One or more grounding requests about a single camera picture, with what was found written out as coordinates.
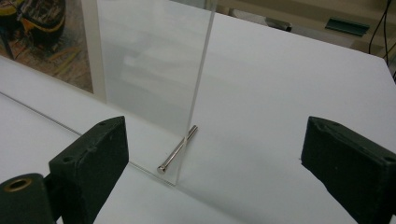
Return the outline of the painting print with white border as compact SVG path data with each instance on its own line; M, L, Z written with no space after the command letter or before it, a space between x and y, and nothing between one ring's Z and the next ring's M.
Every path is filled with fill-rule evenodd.
M0 59L104 101L98 0L0 0Z

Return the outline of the long metal frame pin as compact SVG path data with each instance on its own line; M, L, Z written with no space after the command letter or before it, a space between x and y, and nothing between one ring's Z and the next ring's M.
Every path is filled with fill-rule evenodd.
M167 170L170 167L171 163L176 158L176 156L179 154L181 149L190 142L190 140L194 137L194 135L196 134L197 131L198 131L198 126L197 125L193 125L189 129L188 135L183 140L181 140L179 142L179 144L172 151L172 153L168 156L168 158L157 168L157 172L160 175L164 175L167 172Z

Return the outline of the green metal profile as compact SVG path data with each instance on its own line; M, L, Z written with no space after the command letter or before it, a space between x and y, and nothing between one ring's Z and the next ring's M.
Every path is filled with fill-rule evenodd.
M343 34L362 37L370 29L370 26L367 24L358 23L354 21L346 21L338 18L329 18L325 28Z

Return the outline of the clear acrylic photo frame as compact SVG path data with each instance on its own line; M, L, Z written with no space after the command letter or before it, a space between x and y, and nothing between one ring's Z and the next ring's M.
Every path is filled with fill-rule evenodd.
M98 0L106 99L9 59L0 59L0 139L13 120L43 119L28 143L48 147L62 130L74 136L123 116L131 164L174 185L184 146L167 172L157 168L193 126L216 0Z

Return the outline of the grey tube with dark end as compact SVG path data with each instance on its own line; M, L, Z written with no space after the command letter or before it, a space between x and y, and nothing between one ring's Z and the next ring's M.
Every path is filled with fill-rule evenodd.
M237 19L258 23L264 26L268 26L286 32L290 32L292 30L292 24L290 22L279 21L272 18L264 17L262 15L257 15L238 9L232 9L231 16Z

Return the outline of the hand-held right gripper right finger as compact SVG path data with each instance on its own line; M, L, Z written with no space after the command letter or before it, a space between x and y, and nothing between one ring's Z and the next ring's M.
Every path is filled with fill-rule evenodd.
M359 224L396 215L396 154L335 121L310 117L302 166Z

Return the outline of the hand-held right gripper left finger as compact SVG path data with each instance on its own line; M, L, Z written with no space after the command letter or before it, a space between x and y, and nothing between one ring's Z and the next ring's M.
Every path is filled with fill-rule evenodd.
M101 121L49 162L64 224L93 224L129 161L125 117Z

